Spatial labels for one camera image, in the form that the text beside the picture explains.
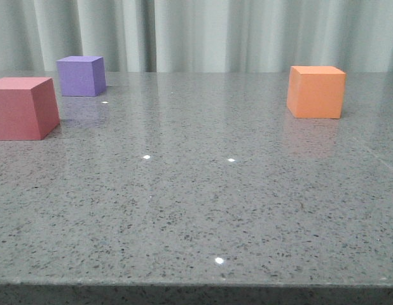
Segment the orange foam cube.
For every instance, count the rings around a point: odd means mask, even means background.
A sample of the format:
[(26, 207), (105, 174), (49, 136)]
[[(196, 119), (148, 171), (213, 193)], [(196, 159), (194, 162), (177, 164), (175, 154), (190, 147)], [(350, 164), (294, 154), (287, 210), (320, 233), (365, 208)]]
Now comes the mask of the orange foam cube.
[(296, 118), (341, 118), (346, 77), (333, 66), (292, 66), (287, 108)]

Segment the purple foam cube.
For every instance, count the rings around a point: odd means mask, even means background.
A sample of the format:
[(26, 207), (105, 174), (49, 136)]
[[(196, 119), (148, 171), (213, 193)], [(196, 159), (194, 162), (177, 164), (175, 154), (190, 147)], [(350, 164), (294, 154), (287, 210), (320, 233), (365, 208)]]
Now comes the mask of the purple foam cube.
[(96, 97), (106, 91), (104, 57), (70, 56), (57, 60), (63, 96)]

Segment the pink-red foam cube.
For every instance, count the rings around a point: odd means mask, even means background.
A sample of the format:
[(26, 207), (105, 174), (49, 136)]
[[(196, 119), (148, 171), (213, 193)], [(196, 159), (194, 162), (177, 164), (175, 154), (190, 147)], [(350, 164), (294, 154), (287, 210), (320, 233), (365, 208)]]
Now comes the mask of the pink-red foam cube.
[(60, 124), (53, 79), (0, 79), (0, 140), (42, 140)]

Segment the pale green curtain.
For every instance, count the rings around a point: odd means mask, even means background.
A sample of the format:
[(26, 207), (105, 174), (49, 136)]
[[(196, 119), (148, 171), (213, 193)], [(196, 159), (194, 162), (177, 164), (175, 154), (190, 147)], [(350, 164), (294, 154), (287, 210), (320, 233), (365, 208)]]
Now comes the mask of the pale green curtain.
[(393, 71), (393, 1), (0, 1), (0, 71)]

